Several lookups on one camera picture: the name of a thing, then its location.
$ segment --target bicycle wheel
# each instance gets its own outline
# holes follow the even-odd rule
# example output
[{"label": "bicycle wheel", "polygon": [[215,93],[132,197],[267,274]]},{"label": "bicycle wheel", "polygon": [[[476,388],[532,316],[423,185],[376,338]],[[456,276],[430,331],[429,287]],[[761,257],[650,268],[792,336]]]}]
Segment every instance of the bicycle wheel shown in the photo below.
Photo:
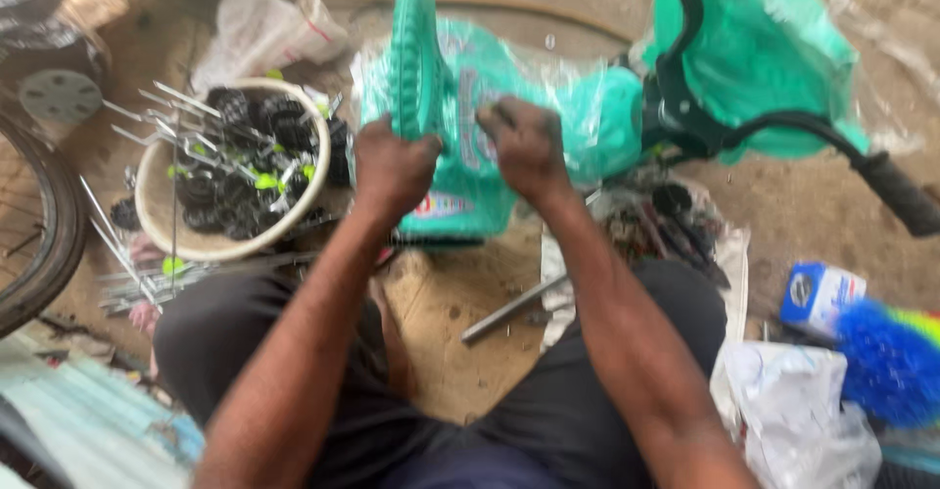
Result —
[{"label": "bicycle wheel", "polygon": [[62,154],[0,117],[0,337],[69,283],[88,218]]}]

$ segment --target hand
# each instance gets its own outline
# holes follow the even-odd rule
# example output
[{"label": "hand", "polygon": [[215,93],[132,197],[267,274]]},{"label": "hand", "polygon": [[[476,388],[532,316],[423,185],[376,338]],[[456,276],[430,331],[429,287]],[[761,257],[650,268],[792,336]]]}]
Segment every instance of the hand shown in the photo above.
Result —
[{"label": "hand", "polygon": [[570,191],[558,113],[504,97],[480,108],[476,123],[496,144],[503,179],[536,209],[547,195]]},{"label": "hand", "polygon": [[386,115],[366,124],[353,146],[356,206],[378,211],[392,225],[417,208],[434,177],[441,138],[424,135],[410,142],[392,133]]}]

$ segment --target white plastic bag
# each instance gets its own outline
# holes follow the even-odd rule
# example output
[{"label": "white plastic bag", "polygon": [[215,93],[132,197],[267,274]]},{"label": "white plastic bag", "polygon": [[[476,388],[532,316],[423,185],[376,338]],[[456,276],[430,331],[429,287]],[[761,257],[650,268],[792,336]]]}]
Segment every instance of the white plastic bag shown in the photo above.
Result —
[{"label": "white plastic bag", "polygon": [[339,55],[349,37],[321,0],[222,0],[216,27],[193,74],[197,93],[301,59],[323,63]]},{"label": "white plastic bag", "polygon": [[881,449],[853,403],[840,412],[846,359],[819,348],[742,342],[725,366],[746,423],[748,466],[768,489],[868,489]]}]

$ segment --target grey plastic disc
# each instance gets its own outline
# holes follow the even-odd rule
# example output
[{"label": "grey plastic disc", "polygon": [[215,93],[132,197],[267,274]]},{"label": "grey plastic disc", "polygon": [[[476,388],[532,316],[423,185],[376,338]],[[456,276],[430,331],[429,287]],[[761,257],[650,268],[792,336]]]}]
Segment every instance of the grey plastic disc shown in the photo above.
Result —
[{"label": "grey plastic disc", "polygon": [[23,80],[20,103],[36,118],[77,124],[101,107],[101,90],[74,70],[47,69]]}]

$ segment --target knee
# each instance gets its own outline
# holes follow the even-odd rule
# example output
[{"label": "knee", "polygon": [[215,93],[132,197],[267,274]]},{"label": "knee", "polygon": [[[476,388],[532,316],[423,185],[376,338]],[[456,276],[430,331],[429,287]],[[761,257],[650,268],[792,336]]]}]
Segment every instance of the knee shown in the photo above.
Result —
[{"label": "knee", "polygon": [[647,261],[637,279],[685,339],[706,374],[725,340],[725,301],[699,271],[678,261]]},{"label": "knee", "polygon": [[291,294],[287,285],[265,274],[219,275],[187,287],[164,306],[157,323],[153,350],[158,364],[171,354],[194,356],[217,348],[235,333],[272,322],[264,317],[276,318]]}]

